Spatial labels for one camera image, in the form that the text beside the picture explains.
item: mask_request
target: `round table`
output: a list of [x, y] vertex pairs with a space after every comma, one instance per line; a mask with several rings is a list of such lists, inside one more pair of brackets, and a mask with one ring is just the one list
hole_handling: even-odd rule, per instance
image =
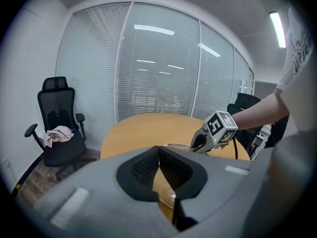
[[[190, 145], [195, 132], [204, 121], [178, 114], [147, 113], [129, 117], [117, 123], [106, 135], [101, 149], [101, 159], [121, 153], [166, 144]], [[239, 160], [250, 160], [246, 150], [236, 141]], [[233, 142], [221, 149], [212, 149], [209, 155], [221, 158], [235, 158]], [[153, 190], [163, 201], [170, 200], [173, 191], [160, 169], [154, 180]], [[171, 221], [173, 209], [160, 202], [160, 208]]]

